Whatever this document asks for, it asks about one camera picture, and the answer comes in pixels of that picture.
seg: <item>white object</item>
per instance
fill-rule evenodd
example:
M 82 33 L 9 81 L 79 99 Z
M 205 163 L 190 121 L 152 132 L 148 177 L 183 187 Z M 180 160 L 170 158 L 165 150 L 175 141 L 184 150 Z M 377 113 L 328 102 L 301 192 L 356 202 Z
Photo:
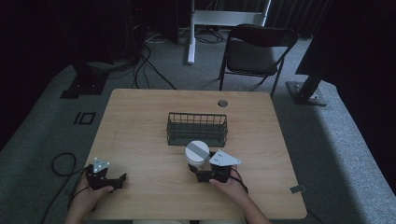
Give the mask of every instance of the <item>white object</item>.
M 110 165 L 110 162 L 101 161 L 95 157 L 95 160 L 93 161 L 93 172 L 94 173 L 101 172 L 102 170 L 106 169 L 108 165 Z
M 214 164 L 217 166 L 230 166 L 230 165 L 239 165 L 242 162 L 237 158 L 233 157 L 230 154 L 227 154 L 220 149 L 216 154 L 210 159 L 210 164 Z
M 192 166 L 203 166 L 209 160 L 209 155 L 209 147 L 205 142 L 192 141 L 186 146 L 185 156 Z
M 191 0 L 191 34 L 188 64 L 195 60 L 195 29 L 196 24 L 236 26 L 242 23 L 264 26 L 271 0 L 264 3 L 263 12 L 212 11 L 195 10 L 195 0 Z

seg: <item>white table frame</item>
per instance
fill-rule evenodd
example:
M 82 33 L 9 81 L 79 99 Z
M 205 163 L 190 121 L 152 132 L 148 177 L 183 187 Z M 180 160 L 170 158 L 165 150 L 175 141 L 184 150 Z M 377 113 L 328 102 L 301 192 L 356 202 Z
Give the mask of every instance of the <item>white table frame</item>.
M 263 12 L 195 10 L 195 0 L 191 0 L 191 37 L 188 64 L 195 61 L 195 25 L 236 26 L 242 23 L 264 26 L 271 0 L 266 0 Z

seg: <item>wooden table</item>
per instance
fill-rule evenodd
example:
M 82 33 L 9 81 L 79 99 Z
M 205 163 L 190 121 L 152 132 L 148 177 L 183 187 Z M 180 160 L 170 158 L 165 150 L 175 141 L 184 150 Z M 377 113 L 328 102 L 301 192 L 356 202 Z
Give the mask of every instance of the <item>wooden table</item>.
M 301 193 L 290 193 L 298 184 L 269 94 L 114 90 L 87 164 L 95 157 L 110 161 L 107 178 L 128 178 L 89 219 L 243 219 L 226 196 L 197 182 L 185 147 L 167 145 L 169 112 L 227 115 L 227 142 L 220 149 L 242 161 L 238 171 L 250 197 L 269 218 L 306 216 Z

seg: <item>cable on floor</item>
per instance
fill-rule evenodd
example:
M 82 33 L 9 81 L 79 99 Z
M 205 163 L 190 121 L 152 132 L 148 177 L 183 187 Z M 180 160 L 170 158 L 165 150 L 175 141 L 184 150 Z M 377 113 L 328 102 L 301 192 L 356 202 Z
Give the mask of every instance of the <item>cable on floor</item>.
M 112 67 L 108 67 L 108 68 L 99 68 L 93 65 L 89 65 L 89 67 L 91 68 L 91 70 L 93 72 L 98 72 L 98 73 L 112 73 L 112 72 L 122 72 L 122 71 L 128 71 L 130 70 L 132 67 L 135 67 L 135 63 L 132 61 L 129 61 L 127 63 L 123 63 L 120 65 L 115 65 Z
M 211 36 L 214 36 L 216 39 L 210 40 L 210 39 L 202 38 L 202 37 L 200 37 L 200 35 L 211 35 Z M 206 43 L 206 44 L 219 44 L 219 43 L 227 41 L 227 39 L 224 38 L 224 36 L 221 33 L 213 31 L 213 30 L 206 30 L 205 32 L 199 33 L 196 35 L 195 39 L 198 40 L 199 42 Z
M 72 165 L 72 167 L 71 167 L 71 169 L 70 169 L 70 172 L 65 173 L 65 174 L 61 174 L 61 173 L 59 173 L 59 172 L 56 170 L 55 165 L 56 165 L 56 161 L 57 161 L 59 158 L 64 157 L 64 156 L 71 157 L 71 158 L 72 158 L 73 165 Z M 51 207 L 52 207 L 53 203 L 55 202 L 55 200 L 56 200 L 56 199 L 58 198 L 58 196 L 61 194 L 62 190 L 64 190 L 64 187 L 67 185 L 67 183 L 69 182 L 70 178 L 71 178 L 73 175 L 78 174 L 78 173 L 81 172 L 82 169 L 76 170 L 76 164 L 77 164 L 76 156 L 75 156 L 73 153 L 71 153 L 71 152 L 64 152 L 64 153 L 58 154 L 57 156 L 55 156 L 55 157 L 52 159 L 52 163 L 51 163 L 51 170 L 52 170 L 52 172 L 55 173 L 57 176 L 66 177 L 66 180 L 64 181 L 64 183 L 62 184 L 62 186 L 59 188 L 58 192 L 55 194 L 55 196 L 54 196 L 54 197 L 52 198 L 52 200 L 50 201 L 50 203 L 49 203 L 49 205 L 48 205 L 48 207 L 47 207 L 47 209 L 46 209 L 46 211 L 45 211 L 45 213 L 44 213 L 44 216 L 43 216 L 42 219 L 41 219 L 41 223 L 42 223 L 42 224 L 45 223 L 46 218 L 47 218 L 47 215 L 48 215 L 48 213 L 49 213 L 49 210 L 51 209 Z
M 219 4 L 219 0 L 212 0 L 212 1 L 210 1 L 210 3 L 208 4 L 208 6 L 206 7 L 206 9 L 204 9 L 204 10 L 209 10 L 209 9 L 210 9 L 210 10 L 217 10 L 218 4 Z M 184 33 L 187 29 L 189 29 L 189 28 L 190 28 L 190 26 L 185 27 L 185 28 L 181 28 L 181 29 L 183 29 L 183 30 L 182 30 L 181 32 L 178 33 L 178 36 L 179 36 L 179 37 L 189 37 L 190 34 L 183 34 L 183 33 Z M 195 34 L 201 33 L 204 29 L 207 29 L 207 26 L 204 26 L 201 30 L 195 31 Z M 154 39 L 154 38 L 156 38 L 156 37 L 158 37 L 158 36 L 163 37 L 163 39 L 160 40 L 160 41 L 151 41 L 152 39 Z M 218 41 L 222 38 L 222 35 L 221 35 L 221 34 L 217 34 L 217 35 L 214 35 L 214 36 L 217 36 L 217 37 L 218 37 Z M 212 41 L 207 40 L 207 39 L 204 39 L 204 38 L 197 38 L 197 39 L 199 39 L 199 41 L 201 41 L 201 42 L 207 42 L 207 43 L 212 42 Z M 144 42 L 145 42 L 145 43 L 150 43 L 150 44 L 161 44 L 161 43 L 164 43 L 164 42 L 166 42 L 166 41 L 168 41 L 168 38 L 162 36 L 161 34 L 156 34 L 156 35 L 152 35 L 151 37 L 147 38 Z
M 160 76 L 160 78 L 162 78 L 166 83 L 168 83 L 174 90 L 176 90 L 177 88 L 172 84 L 172 82 L 170 82 L 160 71 L 158 71 L 158 69 L 149 61 L 149 57 L 151 56 L 151 49 L 149 47 L 147 47 L 146 45 L 144 45 L 144 47 L 148 50 L 148 56 L 145 57 L 143 54 L 140 55 L 140 57 L 142 57 L 144 59 L 144 61 L 139 65 L 138 69 L 136 70 L 136 72 L 134 73 L 134 81 L 131 85 L 131 88 L 134 87 L 134 85 L 136 85 L 136 87 L 138 89 L 140 89 L 138 83 L 137 83 L 137 77 L 139 75 L 140 70 L 142 69 L 143 66 L 146 66 L 146 63 L 149 64 L 149 66 L 157 73 L 157 75 Z M 146 77 L 146 81 L 148 83 L 148 87 L 149 87 L 149 80 L 147 78 L 146 75 L 146 71 L 145 71 L 146 67 L 143 69 L 144 72 L 144 76 Z

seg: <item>gray carpet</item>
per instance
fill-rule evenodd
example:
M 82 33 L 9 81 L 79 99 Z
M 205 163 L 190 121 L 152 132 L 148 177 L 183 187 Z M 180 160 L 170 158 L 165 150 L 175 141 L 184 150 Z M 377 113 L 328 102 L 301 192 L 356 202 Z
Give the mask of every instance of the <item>gray carpet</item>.
M 147 43 L 149 61 L 179 90 L 216 91 L 224 44 L 197 42 L 195 64 L 187 65 L 188 42 L 179 45 L 162 38 Z M 336 88 L 321 82 L 319 90 L 328 106 L 295 105 L 286 81 L 305 81 L 295 70 L 309 46 L 299 40 L 290 52 L 273 98 L 282 133 L 298 182 L 308 187 L 303 193 L 309 210 L 302 220 L 274 220 L 275 223 L 396 223 L 396 198 L 349 116 Z M 106 68 L 109 65 L 92 63 Z M 52 159 L 63 152 L 77 157 L 77 169 L 88 157 L 93 139 L 112 90 L 131 88 L 133 71 L 110 74 L 101 95 L 60 99 L 69 88 L 75 71 L 66 67 L 56 76 L 34 109 L 0 153 L 0 223 L 39 223 L 65 177 L 51 171 Z M 273 79 L 258 85 L 256 77 L 226 77 L 225 91 L 270 91 Z M 150 66 L 143 66 L 137 78 L 142 89 L 171 89 Z M 92 124 L 75 124 L 78 113 L 95 113 Z M 55 167 L 69 173 L 72 161 L 64 156 Z M 46 223 L 62 223 L 74 175 L 48 212 Z M 131 223 L 102 221 L 90 223 Z

